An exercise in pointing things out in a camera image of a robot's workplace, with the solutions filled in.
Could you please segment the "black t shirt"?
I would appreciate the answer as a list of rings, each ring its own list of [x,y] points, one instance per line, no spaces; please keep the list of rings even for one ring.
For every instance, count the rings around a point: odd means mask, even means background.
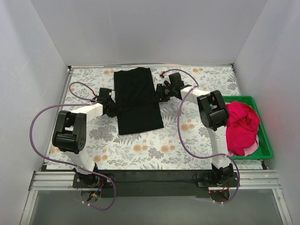
[[[137,134],[164,127],[151,70],[138,67],[114,72],[119,135]]]

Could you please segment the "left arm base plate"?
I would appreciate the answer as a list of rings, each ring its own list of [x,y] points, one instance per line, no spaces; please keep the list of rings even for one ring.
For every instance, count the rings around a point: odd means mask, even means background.
[[[81,174],[73,169],[75,173],[73,179],[73,188],[99,188],[102,186],[103,188],[112,188],[112,183],[104,177],[96,176],[94,174]]]

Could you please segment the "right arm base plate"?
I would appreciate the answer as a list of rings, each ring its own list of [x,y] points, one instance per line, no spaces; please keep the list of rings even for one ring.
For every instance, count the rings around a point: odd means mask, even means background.
[[[237,187],[238,175],[231,166],[220,169],[213,167],[212,170],[196,172],[192,181],[199,188],[215,187],[220,191],[225,191],[230,187]]]

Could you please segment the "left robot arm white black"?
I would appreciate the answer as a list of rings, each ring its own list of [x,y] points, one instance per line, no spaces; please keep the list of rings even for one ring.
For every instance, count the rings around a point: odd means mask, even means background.
[[[83,181],[91,188],[99,184],[100,176],[94,172],[96,164],[85,149],[87,125],[103,115],[111,118],[117,115],[119,109],[112,99],[112,92],[112,89],[100,88],[91,105],[60,111],[52,136],[52,145],[67,154],[75,165],[75,171],[84,174]]]

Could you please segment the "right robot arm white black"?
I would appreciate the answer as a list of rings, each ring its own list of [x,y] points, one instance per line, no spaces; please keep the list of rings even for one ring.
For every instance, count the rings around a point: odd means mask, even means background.
[[[233,164],[228,156],[226,141],[226,127],[229,120],[229,111],[220,91],[203,91],[192,85],[184,84],[180,73],[169,75],[163,83],[156,86],[154,102],[167,102],[171,97],[181,100],[178,117],[184,101],[194,103],[199,108],[200,119],[207,129],[212,147],[212,155],[199,157],[192,154],[186,147],[185,151],[198,159],[211,158],[211,179],[217,186],[223,186],[233,176]]]

